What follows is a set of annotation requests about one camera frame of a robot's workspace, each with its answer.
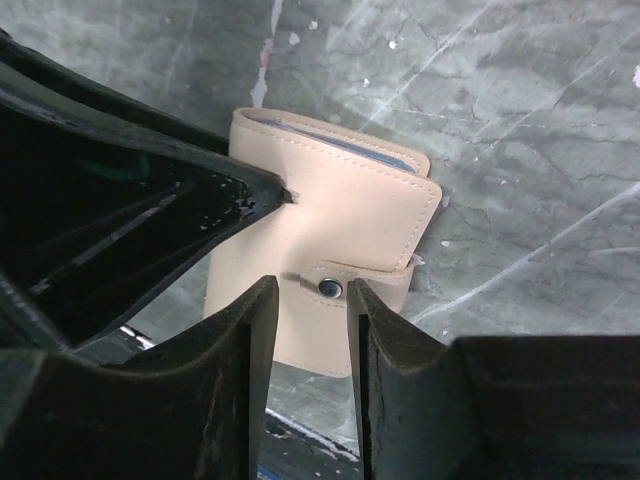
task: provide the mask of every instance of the card slot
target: card slot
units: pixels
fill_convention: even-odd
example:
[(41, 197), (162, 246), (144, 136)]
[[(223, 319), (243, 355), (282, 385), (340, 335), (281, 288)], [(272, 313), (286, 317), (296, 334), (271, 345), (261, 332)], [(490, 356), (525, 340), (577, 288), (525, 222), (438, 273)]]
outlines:
[(392, 157), (391, 155), (386, 155), (384, 153), (363, 147), (361, 145), (356, 145), (351, 142), (347, 142), (345, 140), (340, 140), (337, 138), (332, 138), (327, 135), (322, 135), (315, 132), (310, 132), (308, 130), (303, 130), (298, 127), (294, 127), (292, 125), (288, 125), (279, 120), (266, 119), (266, 118), (252, 118), (251, 120), (262, 123), (263, 125), (269, 125), (271, 127), (279, 128), (281, 130), (287, 130), (289, 132), (299, 133), (300, 135), (305, 135), (309, 138), (313, 138), (315, 140), (319, 140), (328, 145), (332, 145), (334, 147), (342, 148), (350, 153), (355, 153), (356, 155), (361, 155), (370, 160), (374, 160), (376, 162), (384, 163), (385, 165), (389, 165), (390, 167), (398, 168), (400, 170), (404, 170), (405, 172), (416, 173), (416, 171), (409, 165), (407, 165), (402, 160)]

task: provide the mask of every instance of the gray marble surface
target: gray marble surface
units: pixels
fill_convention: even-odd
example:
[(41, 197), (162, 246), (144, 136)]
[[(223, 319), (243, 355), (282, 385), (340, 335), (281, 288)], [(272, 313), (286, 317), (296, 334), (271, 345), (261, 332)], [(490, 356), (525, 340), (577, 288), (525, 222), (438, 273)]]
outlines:
[[(638, 2), (0, 0), (0, 25), (218, 133), (263, 105), (426, 152), (447, 207), (404, 314), (444, 341), (640, 332)], [(133, 323), (197, 321), (205, 276)], [(269, 405), (357, 449), (349, 379), (275, 365)]]

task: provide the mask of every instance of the white vein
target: white vein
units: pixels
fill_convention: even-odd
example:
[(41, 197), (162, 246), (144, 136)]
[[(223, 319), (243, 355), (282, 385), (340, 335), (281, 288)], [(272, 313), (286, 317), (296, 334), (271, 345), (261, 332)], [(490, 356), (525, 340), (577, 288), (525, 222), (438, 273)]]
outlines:
[(176, 64), (178, 63), (178, 59), (182, 55), (182, 51), (184, 50), (185, 45), (189, 42), (189, 36), (191, 35), (191, 31), (193, 30), (193, 24), (196, 20), (196, 13), (198, 13), (199, 0), (193, 0), (191, 2), (191, 13), (189, 14), (189, 20), (187, 22), (187, 27), (184, 30), (184, 34), (182, 35), (182, 39), (180, 40), (180, 45), (176, 48), (175, 52), (171, 56), (171, 61), (169, 62), (169, 73), (164, 79), (164, 87), (162, 88), (162, 96), (161, 100), (164, 100), (167, 96), (167, 92), (169, 91), (169, 87), (171, 86), (171, 80), (173, 80), (173, 75), (176, 71)]
[(455, 32), (451, 33), (447, 39), (445, 40), (445, 42), (436, 49), (435, 52), (433, 52), (430, 56), (428, 56), (424, 62), (422, 62), (422, 65), (420, 66), (420, 69), (414, 73), (409, 80), (407, 80), (404, 85), (402, 85), (402, 87), (400, 87), (399, 89), (397, 89), (393, 95), (391, 95), (387, 100), (385, 100), (384, 102), (382, 102), (382, 104), (378, 107), (378, 109), (369, 117), (369, 119), (360, 127), (359, 131), (362, 131), (364, 128), (367, 127), (367, 125), (369, 125), (372, 121), (374, 121), (376, 118), (378, 118), (378, 116), (380, 116), (381, 113), (387, 111), (389, 109), (389, 106), (391, 105), (391, 103), (398, 98), (400, 95), (403, 95), (404, 92), (407, 91), (407, 89), (411, 86), (411, 84), (420, 76), (422, 75), (422, 73), (429, 68), (429, 66), (434, 62), (434, 60), (436, 60), (440, 55), (442, 55), (451, 45), (453, 45), (457, 40), (458, 37), (460, 37), (460, 35), (462, 35), (462, 33), (464, 33), (469, 27), (471, 27), (471, 25), (473, 25), (478, 18), (480, 18), (482, 15), (484, 15), (484, 13), (489, 10), (494, 4), (496, 3), (496, 0), (491, 0), (487, 5), (485, 5), (484, 7), (482, 7), (480, 10), (478, 10), (475, 14), (473, 14), (471, 17), (469, 17), (465, 22), (463, 22), (462, 26), (458, 28), (458, 30), (456, 30)]
[(115, 17), (115, 31), (111, 36), (111, 43), (109, 44), (109, 53), (107, 53), (107, 61), (105, 62), (105, 74), (104, 79), (108, 83), (111, 78), (111, 71), (113, 70), (113, 58), (115, 57), (116, 47), (120, 40), (121, 35), (121, 27), (120, 20), (122, 17), (122, 3), (124, 0), (118, 0), (118, 4), (116, 6), (116, 17)]
[(430, 317), (432, 315), (435, 315), (437, 313), (442, 313), (442, 312), (447, 312), (449, 310), (452, 310), (452, 309), (462, 305), (463, 303), (467, 302), (468, 300), (474, 298), (475, 296), (477, 296), (477, 295), (479, 295), (479, 294), (481, 294), (483, 292), (486, 292), (490, 288), (492, 288), (495, 285), (497, 285), (498, 283), (500, 283), (502, 280), (508, 278), (509, 276), (511, 276), (512, 274), (520, 271), (521, 269), (526, 268), (527, 266), (529, 266), (530, 260), (533, 257), (535, 257), (536, 255), (539, 255), (541, 253), (546, 252), (553, 245), (558, 243), (563, 238), (565, 238), (568, 235), (572, 234), (573, 232), (578, 230), (580, 227), (582, 227), (586, 223), (591, 222), (592, 220), (598, 218), (598, 216), (600, 216), (606, 210), (608, 210), (608, 209), (610, 209), (612, 207), (615, 207), (616, 205), (619, 205), (620, 203), (622, 203), (624, 201), (627, 201), (629, 199), (634, 198), (638, 193), (640, 193), (640, 182), (634, 184), (632, 187), (628, 188), (624, 192), (616, 195), (615, 197), (611, 198), (610, 200), (608, 200), (605, 203), (603, 203), (602, 205), (600, 205), (598, 208), (592, 210), (591, 212), (586, 214), (584, 217), (582, 217), (580, 220), (578, 220), (576, 223), (574, 223), (573, 225), (571, 225), (571, 226), (565, 228), (564, 230), (562, 230), (560, 233), (558, 233), (555, 237), (553, 237), (551, 240), (546, 242), (544, 245), (542, 245), (541, 247), (537, 248), (536, 250), (534, 250), (533, 252), (529, 253), (528, 255), (525, 255), (521, 259), (517, 260), (516, 262), (511, 264), (509, 267), (505, 268), (503, 271), (501, 271), (500, 273), (498, 273), (497, 275), (495, 275), (491, 279), (489, 279), (486, 282), (484, 282), (482, 285), (479, 285), (478, 287), (476, 287), (476, 288), (474, 288), (472, 290), (469, 290), (467, 293), (465, 293), (464, 295), (461, 295), (460, 297), (456, 298), (455, 300), (452, 300), (451, 302), (447, 302), (447, 303), (440, 304), (440, 305), (432, 305), (431, 307), (429, 307), (429, 308), (423, 310), (422, 312), (414, 315), (412, 318), (409, 319), (409, 321), (411, 323), (413, 323), (413, 324), (416, 324), (416, 323), (424, 320), (425, 318), (428, 318), (428, 317)]
[(258, 69), (258, 79), (253, 86), (249, 95), (251, 96), (251, 105), (253, 108), (262, 108), (264, 98), (267, 96), (269, 86), (267, 85), (267, 68), (269, 63), (269, 55), (273, 52), (274, 37), (276, 30), (278, 29), (278, 22), (280, 21), (280, 15), (282, 14), (283, 0), (273, 0), (273, 7), (271, 7), (271, 37), (265, 39), (264, 45), (260, 52), (260, 68)]
[(336, 447), (336, 445), (331, 440), (323, 437), (322, 435), (314, 432), (313, 430), (308, 429), (304, 425), (301, 425), (298, 422), (296, 422), (294, 420), (291, 420), (290, 418), (287, 418), (287, 417), (285, 417), (283, 415), (280, 415), (279, 413), (276, 413), (276, 412), (274, 412), (273, 410), (271, 410), (269, 408), (266, 409), (266, 413), (267, 413), (267, 415), (271, 415), (272, 417), (277, 418), (278, 420), (280, 420), (282, 423), (284, 423), (287, 427), (291, 428), (292, 430), (295, 430), (298, 433), (301, 433), (302, 435), (306, 436), (307, 438), (315, 440), (316, 442), (318, 442), (323, 447), (326, 447), (334, 455), (340, 456), (342, 458), (346, 458), (347, 460), (349, 460), (351, 462), (357, 462), (358, 461), (358, 457), (356, 455), (354, 455), (353, 453), (351, 453), (349, 450), (339, 449), (338, 447)]
[[(487, 153), (489, 150), (491, 150), (492, 148), (494, 148), (498, 143), (500, 143), (502, 140), (504, 140), (504, 138), (509, 135), (511, 132), (513, 132), (516, 128), (518, 128), (522, 123), (524, 123), (529, 117), (531, 117), (531, 115), (533, 115), (534, 113), (537, 113), (538, 111), (540, 111), (542, 108), (544, 108), (545, 105), (547, 105), (549, 102), (554, 101), (557, 102), (558, 99), (562, 98), (562, 95), (564, 95), (564, 93), (573, 85), (575, 85), (577, 82), (579, 82), (580, 80), (582, 80), (584, 77), (586, 77), (587, 75), (589, 75), (591, 72), (593, 72), (596, 68), (598, 68), (600, 66), (600, 64), (602, 64), (602, 62), (608, 60), (609, 58), (611, 58), (613, 55), (615, 55), (616, 53), (618, 53), (618, 51), (629, 41), (631, 40), (638, 32), (640, 32), (640, 26), (636, 27), (633, 32), (631, 32), (629, 35), (627, 35), (627, 37), (622, 41), (622, 43), (620, 43), (620, 45), (618, 45), (612, 52), (609, 52), (607, 55), (605, 55), (604, 57), (602, 57), (600, 60), (598, 60), (596, 63), (594, 63), (593, 65), (591, 65), (589, 68), (585, 69), (580, 75), (578, 75), (576, 78), (574, 78), (570, 83), (568, 83), (567, 85), (565, 85), (564, 87), (562, 87), (560, 90), (557, 90), (555, 92), (553, 92), (551, 95), (548, 95), (544, 100), (542, 100), (542, 102), (540, 102), (538, 105), (536, 105), (536, 107), (534, 107), (533, 110), (531, 110), (530, 112), (528, 112), (526, 115), (524, 115), (520, 120), (518, 120), (516, 123), (514, 123), (511, 127), (509, 127), (507, 130), (505, 130), (505, 132), (500, 135), (500, 137), (498, 137), (497, 140), (494, 140), (491, 145), (489, 145), (484, 151), (483, 154)], [(491, 127), (492, 125), (495, 125), (495, 122), (491, 122), (488, 123), (487, 125), (485, 125), (484, 127), (482, 127), (480, 130), (478, 130), (478, 132), (476, 132), (476, 134), (474, 135), (475, 141), (479, 140), (479, 136), (482, 132), (484, 132), (487, 128)]]
[(618, 247), (618, 248), (605, 248), (603, 250), (594, 250), (589, 252), (590, 257), (599, 257), (602, 255), (612, 255), (615, 253), (637, 253), (640, 252), (640, 247)]
[(358, 4), (358, 6), (356, 6), (353, 10), (351, 10), (351, 12), (349, 13), (349, 16), (347, 16), (344, 23), (342, 24), (342, 27), (340, 27), (338, 31), (327, 42), (325, 46), (326, 50), (329, 50), (332, 47), (332, 45), (336, 42), (336, 40), (338, 40), (338, 38), (342, 36), (342, 34), (349, 27), (349, 25), (351, 25), (351, 22), (353, 22), (356, 18), (359, 18), (362, 15), (362, 13), (367, 8), (369, 8), (370, 4), (371, 4), (371, 0), (362, 0)]
[(604, 316), (609, 312), (609, 310), (611, 310), (612, 308), (614, 308), (614, 307), (616, 306), (616, 304), (617, 304), (620, 300), (622, 300), (622, 297), (624, 297), (626, 294), (627, 294), (627, 292), (622, 292), (620, 295), (618, 295), (618, 298), (616, 298), (613, 302), (611, 302), (611, 303), (609, 304), (609, 306), (608, 306), (608, 307), (606, 307), (604, 310), (602, 310), (602, 312), (600, 312), (600, 315), (598, 315), (598, 316), (596, 317), (596, 319), (604, 317)]

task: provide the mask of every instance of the beige leather wallet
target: beige leather wallet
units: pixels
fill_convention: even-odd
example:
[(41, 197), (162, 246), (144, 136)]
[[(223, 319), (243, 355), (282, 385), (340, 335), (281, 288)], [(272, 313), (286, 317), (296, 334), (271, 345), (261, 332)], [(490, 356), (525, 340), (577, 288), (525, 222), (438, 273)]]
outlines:
[(274, 359), (312, 372), (351, 373), (346, 286), (363, 278), (399, 311), (420, 237), (442, 190), (429, 159), (368, 135), (274, 110), (234, 113), (229, 156), (277, 173), (292, 193), (268, 217), (211, 254), (205, 315), (263, 275), (277, 275)]

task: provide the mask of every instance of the snap button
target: snap button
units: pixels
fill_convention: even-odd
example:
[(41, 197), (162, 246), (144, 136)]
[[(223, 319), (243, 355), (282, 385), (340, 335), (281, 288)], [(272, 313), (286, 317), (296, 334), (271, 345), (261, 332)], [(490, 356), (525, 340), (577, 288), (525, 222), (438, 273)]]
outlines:
[(318, 284), (320, 295), (327, 298), (340, 298), (342, 295), (342, 285), (333, 278), (325, 278)]

